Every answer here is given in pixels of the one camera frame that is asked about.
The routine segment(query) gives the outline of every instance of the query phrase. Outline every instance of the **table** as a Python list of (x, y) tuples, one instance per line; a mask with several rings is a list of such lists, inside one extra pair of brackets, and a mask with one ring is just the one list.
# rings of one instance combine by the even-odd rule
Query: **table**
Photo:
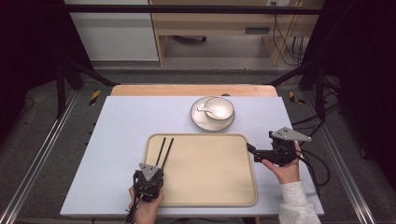
[[(78, 167), (61, 215), (70, 217), (124, 217), (130, 201), (127, 189), (144, 158), (145, 144), (153, 133), (205, 133), (192, 125), (190, 107), (207, 95), (227, 96), (233, 102), (233, 125), (218, 133), (242, 133), (257, 148), (270, 149), (267, 130), (290, 121), (274, 87), (255, 85), (120, 85), (106, 99), (92, 139)], [(249, 109), (255, 105), (257, 110)], [(186, 112), (180, 108), (189, 106)], [(161, 108), (166, 119), (156, 115)], [(258, 200), (246, 207), (160, 207), (159, 217), (257, 217), (276, 215), (282, 201), (276, 177), (262, 164), (253, 163)], [(324, 214), (312, 179), (301, 165), (308, 199)]]

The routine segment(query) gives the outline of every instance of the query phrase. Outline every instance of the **saucer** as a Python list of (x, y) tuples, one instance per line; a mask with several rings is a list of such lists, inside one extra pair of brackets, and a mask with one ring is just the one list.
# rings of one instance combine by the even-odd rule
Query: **saucer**
[(212, 98), (214, 97), (206, 96), (197, 100), (191, 107), (191, 118), (192, 121), (194, 121), (194, 123), (202, 129), (205, 129), (207, 131), (220, 131), (227, 128), (233, 123), (235, 113), (233, 112), (233, 114), (227, 119), (211, 119), (206, 115), (206, 112), (197, 110), (198, 107), (203, 107), (206, 101)]

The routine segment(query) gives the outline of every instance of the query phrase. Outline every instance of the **yellow and black tape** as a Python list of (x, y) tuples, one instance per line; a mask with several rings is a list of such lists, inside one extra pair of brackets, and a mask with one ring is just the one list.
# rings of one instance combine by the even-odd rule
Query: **yellow and black tape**
[(99, 97), (99, 94), (100, 94), (100, 91), (95, 91), (95, 92), (93, 93), (92, 98), (91, 98), (91, 100), (90, 100), (90, 105), (95, 105), (96, 100), (97, 100), (98, 97)]
[(297, 100), (292, 91), (289, 92), (289, 100), (300, 105), (305, 105), (305, 100)]

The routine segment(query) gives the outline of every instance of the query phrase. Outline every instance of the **white cabinet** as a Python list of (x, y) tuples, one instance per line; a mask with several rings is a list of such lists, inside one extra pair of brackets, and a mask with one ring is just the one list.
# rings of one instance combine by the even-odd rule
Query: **white cabinet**
[[(64, 0), (67, 5), (147, 5), (147, 0)], [(70, 13), (91, 61), (158, 61), (148, 13)]]

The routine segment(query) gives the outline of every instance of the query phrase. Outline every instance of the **person's left hand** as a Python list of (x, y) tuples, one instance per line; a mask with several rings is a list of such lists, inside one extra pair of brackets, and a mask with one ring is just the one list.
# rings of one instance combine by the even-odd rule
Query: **person's left hand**
[[(132, 208), (134, 203), (134, 186), (129, 188), (129, 194), (132, 201), (129, 203), (129, 209)], [(134, 212), (134, 222), (137, 224), (153, 224), (157, 216), (157, 210), (163, 201), (163, 190), (160, 190), (158, 198), (150, 203), (142, 202), (138, 209)]]

